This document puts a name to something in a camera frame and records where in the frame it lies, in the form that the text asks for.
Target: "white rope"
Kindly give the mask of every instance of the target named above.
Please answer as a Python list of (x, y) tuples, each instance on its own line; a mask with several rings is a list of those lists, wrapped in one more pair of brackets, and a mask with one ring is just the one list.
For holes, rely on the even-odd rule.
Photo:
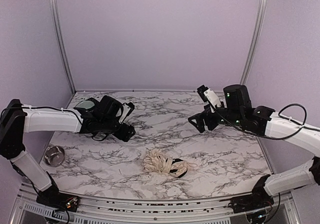
[(145, 172), (159, 172), (179, 177), (188, 171), (188, 168), (196, 168), (198, 165), (185, 160), (166, 157), (159, 149), (153, 149), (145, 155), (143, 160)]

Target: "black cable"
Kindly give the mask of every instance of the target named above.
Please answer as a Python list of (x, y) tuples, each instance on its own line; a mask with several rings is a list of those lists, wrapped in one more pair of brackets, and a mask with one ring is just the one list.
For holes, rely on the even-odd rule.
[(99, 141), (99, 142), (101, 142), (101, 141), (104, 141), (105, 139), (107, 139), (108, 135), (105, 135), (105, 136), (104, 136), (103, 138), (101, 138), (101, 139), (95, 139), (94, 137), (95, 137), (95, 135), (91, 136), (91, 139), (94, 140), (94, 141)]
[(36, 110), (36, 109), (52, 109), (52, 110), (56, 110), (56, 111), (60, 111), (60, 112), (70, 112), (72, 113), (73, 115), (76, 116), (77, 120), (79, 121), (79, 123), (82, 125), (83, 123), (81, 122), (81, 120), (79, 119), (78, 115), (70, 110), (70, 109), (58, 109), (58, 108), (55, 108), (55, 107), (51, 107), (51, 106), (39, 106), (39, 107), (25, 107), (25, 106), (22, 106), (22, 107), (8, 107), (8, 108), (5, 108), (1, 111), (1, 115), (0, 115), (0, 125), (1, 125), (1, 121), (2, 121), (2, 115), (4, 114), (4, 112), (6, 110), (11, 110), (11, 109), (32, 109), (32, 110)]
[(268, 203), (269, 206), (270, 206), (270, 211), (268, 211), (266, 214), (263, 214), (263, 215), (258, 216), (257, 218), (254, 218), (254, 219), (252, 219), (252, 220), (259, 220), (259, 219), (261, 219), (261, 218), (263, 218), (263, 217), (265, 217), (265, 216), (270, 215), (270, 213), (271, 213), (271, 211), (272, 211), (272, 209), (273, 209), (273, 206), (272, 206), (272, 204), (271, 204), (269, 201), (267, 201), (267, 203)]
[(291, 135), (288, 135), (288, 136), (285, 136), (285, 137), (281, 137), (281, 138), (274, 138), (274, 137), (268, 137), (268, 136), (263, 136), (263, 135), (258, 135), (258, 134), (255, 134), (255, 133), (252, 133), (252, 132), (249, 132), (249, 131), (245, 131), (245, 130), (242, 130), (240, 128), (238, 128), (237, 126), (235, 126), (234, 124), (232, 124), (230, 121), (228, 121), (227, 119), (225, 119), (217, 110), (216, 108), (212, 105), (212, 103), (210, 101), (208, 101), (210, 106), (213, 108), (213, 110), (219, 115), (219, 117), (221, 119), (223, 119), (227, 124), (229, 124), (230, 126), (232, 126), (234, 129), (242, 132), (242, 133), (245, 133), (245, 134), (248, 134), (248, 135), (253, 135), (253, 136), (256, 136), (256, 137), (260, 137), (260, 138), (264, 138), (264, 139), (268, 139), (268, 140), (286, 140), (286, 139), (289, 139), (295, 135), (297, 135), (301, 130), (302, 128), (304, 128), (304, 124), (307, 120), (307, 113), (306, 113), (306, 109), (304, 106), (302, 106), (301, 104), (290, 104), (290, 105), (287, 105), (285, 106), (283, 109), (280, 110), (279, 114), (282, 113), (282, 111), (284, 111), (285, 109), (287, 109), (288, 107), (291, 107), (291, 106), (299, 106), (303, 109), (303, 111), (305, 112), (304, 113), (304, 121), (302, 123), (302, 126), (299, 128), (299, 130), (297, 130), (295, 133), (291, 134)]
[[(302, 124), (299, 123), (298, 121), (292, 120), (291, 118), (288, 118), (288, 117), (286, 117), (286, 116), (280, 115), (280, 112), (279, 112), (278, 116), (279, 116), (280, 118), (282, 118), (282, 119), (288, 120), (288, 121), (290, 121), (290, 122), (292, 122), (292, 123), (294, 123), (294, 124), (297, 124), (297, 125), (299, 125), (299, 126), (302, 126)], [(307, 126), (304, 126), (303, 128), (304, 128), (304, 129), (307, 129), (307, 130), (314, 130), (314, 131), (320, 132), (320, 129), (316, 129), (316, 128), (311, 128), (311, 127), (307, 127)]]
[(265, 221), (265, 223), (268, 223), (269, 221), (271, 221), (272, 218), (274, 218), (275, 214), (278, 212), (279, 208), (280, 208), (280, 203), (281, 203), (281, 195), (280, 193), (278, 194), (279, 195), (279, 203), (278, 203), (278, 206), (275, 210), (275, 212), (272, 214), (272, 216), (270, 216), (270, 218), (268, 220)]
[(35, 190), (36, 194), (37, 194), (42, 200), (44, 200), (46, 203), (48, 203), (48, 205), (54, 205), (56, 208), (58, 207), (58, 210), (59, 210), (59, 209), (62, 209), (62, 210), (64, 210), (64, 211), (66, 212), (68, 218), (67, 218), (67, 221), (66, 221), (65, 224), (69, 224), (69, 222), (70, 222), (70, 214), (69, 214), (69, 211), (67, 210), (67, 208), (65, 208), (65, 207), (63, 207), (63, 206), (61, 206), (61, 205), (58, 205), (58, 204), (51, 204), (51, 203), (49, 203), (49, 201), (48, 201), (47, 198), (45, 198), (44, 196), (40, 195), (40, 193), (37, 191), (36, 187), (34, 186), (33, 182), (32, 182), (32, 181), (30, 181), (30, 182), (31, 182), (32, 187), (33, 187), (33, 189)]

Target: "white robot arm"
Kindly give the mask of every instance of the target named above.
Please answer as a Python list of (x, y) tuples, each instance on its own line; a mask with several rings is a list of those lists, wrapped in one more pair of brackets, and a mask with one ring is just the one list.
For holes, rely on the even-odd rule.
[[(188, 120), (199, 132), (204, 132), (205, 126), (208, 130), (214, 130), (219, 124), (231, 125), (258, 137), (285, 140), (315, 155), (301, 166), (262, 177), (253, 188), (251, 196), (233, 198), (230, 206), (235, 213), (247, 211), (248, 208), (263, 207), (268, 201), (273, 202), (272, 196), (280, 192), (320, 184), (320, 128), (300, 123), (265, 106), (252, 108), (248, 90), (244, 85), (228, 86), (223, 91), (226, 107), (212, 89), (205, 86), (198, 88), (199, 95), (203, 101), (209, 102), (209, 105), (205, 106), (202, 113)], [(243, 202), (249, 202), (250, 205), (239, 205)]]
[[(134, 107), (132, 103), (122, 104), (109, 96), (104, 96), (100, 102), (90, 98), (72, 109), (33, 107), (12, 100), (0, 116), (0, 155), (10, 160), (12, 166), (39, 190), (38, 202), (53, 207), (64, 206), (70, 196), (59, 192), (52, 177), (28, 153), (23, 145), (23, 133), (66, 131), (91, 133), (93, 137), (103, 133), (105, 137), (112, 134), (122, 141), (129, 141), (136, 132), (124, 120)], [(67, 206), (70, 211), (76, 211), (78, 204), (74, 201), (73, 205)]]

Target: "aluminum frame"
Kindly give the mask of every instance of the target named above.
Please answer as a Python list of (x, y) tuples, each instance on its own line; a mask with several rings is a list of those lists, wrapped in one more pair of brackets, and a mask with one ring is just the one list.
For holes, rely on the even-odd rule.
[[(54, 208), (36, 203), (37, 194), (28, 183), (22, 183), (15, 201), (10, 224), (20, 224), (24, 210), (52, 217)], [(244, 215), (262, 210), (234, 214), (228, 207), (234, 196), (193, 200), (129, 200), (95, 196), (78, 195), (80, 204), (76, 213), (70, 212), (70, 223), (223, 223), (230, 217)], [(297, 210), (290, 192), (283, 193), (282, 204), (285, 205), (290, 224), (300, 224)], [(278, 197), (274, 197), (275, 206)], [(66, 214), (57, 212), (56, 220), (66, 220)]]
[(259, 144), (259, 146), (260, 146), (260, 148), (261, 148), (261, 151), (262, 151), (262, 153), (263, 153), (263, 155), (264, 155), (264, 157), (265, 157), (265, 159), (266, 159), (266, 163), (267, 163), (267, 165), (268, 165), (271, 173), (272, 173), (272, 174), (275, 174), (275, 168), (274, 168), (274, 166), (272, 165), (272, 163), (271, 163), (271, 161), (270, 161), (270, 159), (269, 159), (269, 157), (268, 157), (268, 155), (267, 155), (268, 152), (267, 152), (265, 146), (262, 144), (262, 141), (261, 141), (261, 139), (260, 139), (259, 137), (257, 137), (256, 140), (257, 140), (257, 142), (258, 142), (258, 144)]
[(76, 87), (75, 87), (75, 84), (74, 84), (74, 81), (73, 81), (73, 78), (71, 75), (71, 70), (70, 70), (70, 66), (69, 66), (69, 62), (68, 62), (68, 58), (67, 58), (66, 49), (64, 47), (65, 45), (64, 45), (63, 35), (62, 35), (62, 31), (61, 31), (57, 0), (49, 0), (49, 2), (50, 2), (50, 8), (51, 8), (51, 12), (52, 12), (53, 21), (54, 21), (53, 25), (54, 25), (54, 30), (56, 33), (56, 39), (57, 39), (58, 46), (59, 46), (59, 52), (61, 55), (63, 68), (65, 70), (64, 72), (66, 74), (66, 78), (68, 81), (70, 91), (71, 91), (72, 95), (74, 95), (76, 93)]
[(256, 46), (257, 46), (257, 43), (258, 43), (258, 40), (259, 40), (259, 37), (261, 34), (263, 20), (265, 18), (266, 7), (267, 7), (267, 0), (260, 0), (259, 6), (258, 6), (258, 13), (256, 16), (254, 32), (253, 32), (254, 35), (252, 37), (247, 61), (245, 63), (244, 71), (242, 73), (241, 80), (240, 80), (241, 85), (245, 85), (248, 80), (248, 77), (249, 77), (250, 69), (252, 67), (253, 59), (254, 59), (255, 52), (256, 52)]

